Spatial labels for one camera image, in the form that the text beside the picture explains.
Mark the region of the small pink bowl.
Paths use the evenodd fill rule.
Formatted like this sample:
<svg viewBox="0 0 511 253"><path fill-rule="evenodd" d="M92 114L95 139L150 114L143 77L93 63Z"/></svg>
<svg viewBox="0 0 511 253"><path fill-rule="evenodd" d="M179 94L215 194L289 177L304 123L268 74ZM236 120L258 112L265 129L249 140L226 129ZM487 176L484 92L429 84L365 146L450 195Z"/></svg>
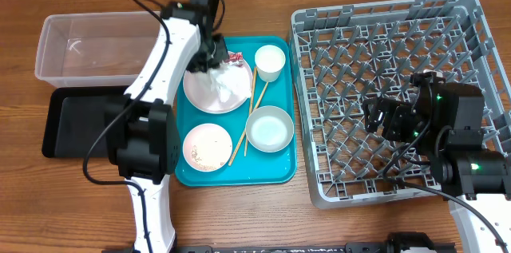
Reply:
<svg viewBox="0 0 511 253"><path fill-rule="evenodd" d="M189 166L199 172L221 169L231 158L233 146L229 133L221 126L197 125L184 138L183 156Z"/></svg>

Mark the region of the white napkin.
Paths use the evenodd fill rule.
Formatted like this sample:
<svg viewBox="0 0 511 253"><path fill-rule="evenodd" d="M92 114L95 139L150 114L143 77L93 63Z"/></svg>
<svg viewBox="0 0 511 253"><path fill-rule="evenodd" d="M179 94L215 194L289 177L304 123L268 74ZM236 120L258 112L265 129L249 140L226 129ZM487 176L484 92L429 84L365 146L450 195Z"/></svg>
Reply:
<svg viewBox="0 0 511 253"><path fill-rule="evenodd" d="M248 98L251 96L251 75L242 63L221 63L216 69L207 72L211 89L215 91L222 103L232 97Z"/></svg>

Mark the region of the red snack wrapper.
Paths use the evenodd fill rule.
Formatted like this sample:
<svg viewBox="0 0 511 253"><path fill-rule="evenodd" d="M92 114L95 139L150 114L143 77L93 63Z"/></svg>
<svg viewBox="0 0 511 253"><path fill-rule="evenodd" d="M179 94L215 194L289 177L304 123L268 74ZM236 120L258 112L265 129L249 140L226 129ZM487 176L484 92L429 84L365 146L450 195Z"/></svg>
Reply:
<svg viewBox="0 0 511 253"><path fill-rule="evenodd" d="M244 61L243 54L241 52L228 52L228 63L239 64Z"/></svg>

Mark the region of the white cup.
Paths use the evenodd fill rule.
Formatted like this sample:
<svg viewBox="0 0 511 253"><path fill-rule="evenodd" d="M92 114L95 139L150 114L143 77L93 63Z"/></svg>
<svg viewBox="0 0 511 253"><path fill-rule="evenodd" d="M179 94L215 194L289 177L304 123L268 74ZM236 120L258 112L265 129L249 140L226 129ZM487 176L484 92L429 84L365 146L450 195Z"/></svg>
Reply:
<svg viewBox="0 0 511 253"><path fill-rule="evenodd" d="M255 52L255 65L259 77L265 82L275 81L285 62L285 53L276 45L264 45Z"/></svg>

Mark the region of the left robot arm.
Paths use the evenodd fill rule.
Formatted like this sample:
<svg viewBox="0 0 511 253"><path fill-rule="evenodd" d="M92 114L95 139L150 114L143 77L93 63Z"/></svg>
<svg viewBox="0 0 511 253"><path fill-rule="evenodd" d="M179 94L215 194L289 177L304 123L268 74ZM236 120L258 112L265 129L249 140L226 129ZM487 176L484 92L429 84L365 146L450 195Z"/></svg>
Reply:
<svg viewBox="0 0 511 253"><path fill-rule="evenodd" d="M224 0L169 2L154 14L160 29L135 81L105 109L99 138L119 185L130 190L137 229L134 252L170 252L176 232L169 209L169 181L180 155L172 112L185 73L206 73L228 59L218 28Z"/></svg>

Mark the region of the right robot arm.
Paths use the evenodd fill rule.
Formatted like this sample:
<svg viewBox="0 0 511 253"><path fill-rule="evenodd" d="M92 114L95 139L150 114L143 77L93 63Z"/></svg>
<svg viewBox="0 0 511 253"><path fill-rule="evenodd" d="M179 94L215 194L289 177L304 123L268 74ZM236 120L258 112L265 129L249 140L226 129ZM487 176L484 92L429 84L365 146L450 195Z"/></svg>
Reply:
<svg viewBox="0 0 511 253"><path fill-rule="evenodd" d="M362 103L367 132L382 133L427 157L447 200L466 252L510 250L510 162L483 146L485 99L475 85L446 81L441 73L413 73L412 102L373 97Z"/></svg>

